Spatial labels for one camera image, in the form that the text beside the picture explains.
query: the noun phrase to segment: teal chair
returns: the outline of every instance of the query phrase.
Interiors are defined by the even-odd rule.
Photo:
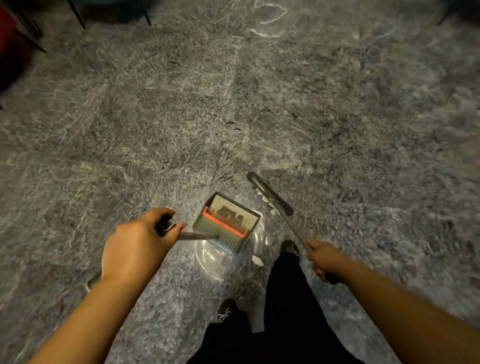
[[[73,13],[78,19],[78,22],[82,26],[83,29],[85,28],[85,24],[83,23],[80,14],[78,13],[77,9],[75,8],[76,5],[110,5],[114,4],[116,2],[121,2],[122,0],[67,0],[67,3],[70,5],[70,7],[73,10]],[[145,19],[147,20],[147,23],[149,26],[152,26],[152,23],[150,22],[150,18],[148,17],[147,11],[145,10],[145,7],[142,3],[142,0],[137,0],[140,6],[142,7],[142,11],[144,12]]]

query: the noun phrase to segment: forearm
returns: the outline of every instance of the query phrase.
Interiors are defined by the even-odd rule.
[[[30,363],[103,363],[143,288],[131,282],[103,279]]]
[[[364,264],[342,275],[402,363],[480,363],[480,333]]]

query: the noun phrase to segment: black pants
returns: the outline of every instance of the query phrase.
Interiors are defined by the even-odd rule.
[[[282,253],[267,283],[265,331],[252,334],[245,312],[208,325],[201,349],[190,363],[290,363],[299,359],[362,363],[329,327],[295,258]]]

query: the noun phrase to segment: shoe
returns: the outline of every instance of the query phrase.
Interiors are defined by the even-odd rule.
[[[235,312],[238,312],[239,309],[233,298],[227,298],[222,302],[218,312],[216,314],[216,320],[219,324],[224,322],[227,318],[232,316]]]
[[[283,241],[282,245],[280,246],[280,254],[282,253],[290,254],[295,258],[297,263],[300,261],[300,250],[292,240]]]

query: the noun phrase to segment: black handle grip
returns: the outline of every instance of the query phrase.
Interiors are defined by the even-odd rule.
[[[158,221],[158,223],[156,223],[155,225],[155,231],[156,233],[158,234],[158,236],[160,237],[164,237],[165,234],[167,233],[168,231],[168,222],[170,220],[172,220],[172,217],[171,215],[169,214],[165,214],[162,216],[162,218]]]
[[[340,278],[338,278],[338,275],[331,273],[329,271],[325,272],[325,279],[330,283],[330,284],[337,284],[340,282]]]

